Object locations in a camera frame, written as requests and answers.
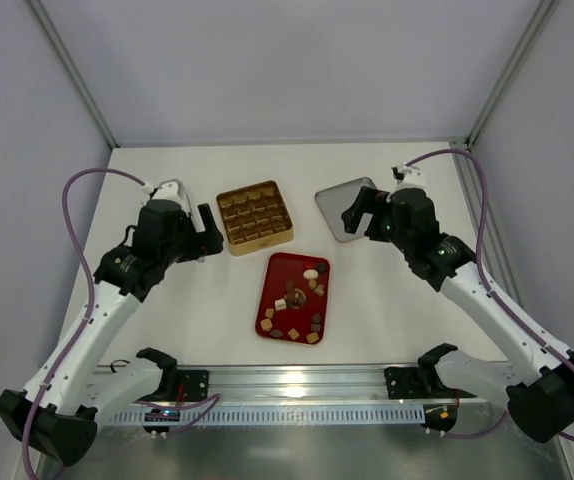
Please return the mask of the white bar chocolate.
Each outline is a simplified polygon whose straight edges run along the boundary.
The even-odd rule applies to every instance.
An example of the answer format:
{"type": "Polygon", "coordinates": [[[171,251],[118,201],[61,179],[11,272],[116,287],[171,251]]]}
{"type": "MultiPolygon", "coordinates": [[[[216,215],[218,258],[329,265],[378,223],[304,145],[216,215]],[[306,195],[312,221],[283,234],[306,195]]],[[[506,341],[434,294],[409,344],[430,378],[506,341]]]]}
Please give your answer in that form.
{"type": "Polygon", "coordinates": [[[287,308],[286,300],[285,299],[277,299],[275,301],[275,309],[277,311],[285,310],[287,308]]]}

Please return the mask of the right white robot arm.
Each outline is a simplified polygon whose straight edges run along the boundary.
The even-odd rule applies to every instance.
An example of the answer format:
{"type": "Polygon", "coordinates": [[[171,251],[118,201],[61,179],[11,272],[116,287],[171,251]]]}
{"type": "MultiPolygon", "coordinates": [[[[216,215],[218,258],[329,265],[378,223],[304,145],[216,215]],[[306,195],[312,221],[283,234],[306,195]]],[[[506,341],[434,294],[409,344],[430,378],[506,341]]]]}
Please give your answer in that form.
{"type": "Polygon", "coordinates": [[[462,390],[503,408],[530,439],[546,443],[574,423],[574,350],[545,333],[486,276],[474,252],[441,232],[432,200],[418,188],[393,193],[363,187],[342,213],[344,229],[393,244],[410,269],[456,304],[505,355],[507,366],[441,344],[418,360],[427,384],[462,390]]]}

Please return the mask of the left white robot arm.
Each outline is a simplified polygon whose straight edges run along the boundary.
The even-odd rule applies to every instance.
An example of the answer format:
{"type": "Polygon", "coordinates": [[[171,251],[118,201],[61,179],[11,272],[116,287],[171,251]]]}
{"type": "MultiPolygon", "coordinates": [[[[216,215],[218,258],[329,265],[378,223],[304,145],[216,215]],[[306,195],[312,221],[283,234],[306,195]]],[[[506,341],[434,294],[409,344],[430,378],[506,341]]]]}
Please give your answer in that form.
{"type": "Polygon", "coordinates": [[[198,207],[204,228],[173,200],[150,200],[132,237],[101,259],[79,317],[40,371],[19,390],[0,394],[0,417],[24,446],[70,467],[91,448],[98,431],[141,399],[167,400],[179,383],[177,361],[152,347],[120,372],[93,384],[110,343],[175,263],[223,250],[208,204],[198,207]]]}

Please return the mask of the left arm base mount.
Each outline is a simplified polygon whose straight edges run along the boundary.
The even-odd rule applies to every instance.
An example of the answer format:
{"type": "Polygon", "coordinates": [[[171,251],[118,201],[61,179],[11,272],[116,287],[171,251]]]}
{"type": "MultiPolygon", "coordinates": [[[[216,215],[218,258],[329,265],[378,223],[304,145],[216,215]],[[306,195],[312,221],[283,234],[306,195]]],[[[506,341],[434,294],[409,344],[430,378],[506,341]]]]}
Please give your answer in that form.
{"type": "Polygon", "coordinates": [[[209,395],[208,370],[178,369],[172,375],[171,389],[167,400],[173,403],[198,402],[209,395]]]}

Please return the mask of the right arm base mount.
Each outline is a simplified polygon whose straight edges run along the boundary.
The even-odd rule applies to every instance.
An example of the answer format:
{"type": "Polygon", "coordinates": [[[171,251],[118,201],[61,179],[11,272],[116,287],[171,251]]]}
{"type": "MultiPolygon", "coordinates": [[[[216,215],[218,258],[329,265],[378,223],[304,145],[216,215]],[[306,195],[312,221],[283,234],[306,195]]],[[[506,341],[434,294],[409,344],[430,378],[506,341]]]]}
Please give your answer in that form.
{"type": "Polygon", "coordinates": [[[390,400],[421,399],[425,395],[416,366],[387,367],[384,369],[384,379],[390,400]]]}

